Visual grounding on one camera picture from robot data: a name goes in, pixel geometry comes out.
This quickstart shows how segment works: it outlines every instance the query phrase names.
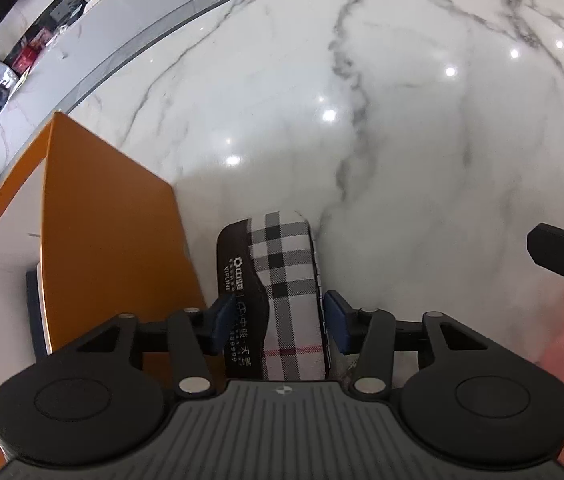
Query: white marble tabletop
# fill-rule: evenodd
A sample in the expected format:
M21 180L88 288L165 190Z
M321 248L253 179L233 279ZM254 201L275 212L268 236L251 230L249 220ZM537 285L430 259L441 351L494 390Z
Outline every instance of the white marble tabletop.
M354 307L531 360L564 325L526 254L564 228L564 0L232 0L72 116L173 184L207 301L222 227L291 209Z

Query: screw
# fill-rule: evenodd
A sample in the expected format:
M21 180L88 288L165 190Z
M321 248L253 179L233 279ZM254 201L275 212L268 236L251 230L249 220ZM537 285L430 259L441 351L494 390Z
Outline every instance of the screw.
M187 377L182 379L178 386L183 392L188 394L201 394L211 387L211 383L204 377Z
M359 378L353 387L361 394L378 394L386 388L386 383L377 377Z

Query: plaid case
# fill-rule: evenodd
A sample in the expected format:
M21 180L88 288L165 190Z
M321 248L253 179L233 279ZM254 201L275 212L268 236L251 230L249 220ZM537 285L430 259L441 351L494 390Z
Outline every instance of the plaid case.
M308 222L296 212L247 221L249 254L268 299L262 373L267 380L322 380L328 345L320 274Z

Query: red stripe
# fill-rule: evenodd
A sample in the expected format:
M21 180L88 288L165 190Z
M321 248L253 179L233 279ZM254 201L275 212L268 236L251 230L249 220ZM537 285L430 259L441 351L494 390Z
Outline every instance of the red stripe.
M275 348L273 350L265 350L264 355L301 355L313 354L316 352L322 352L322 345L300 346L296 348Z

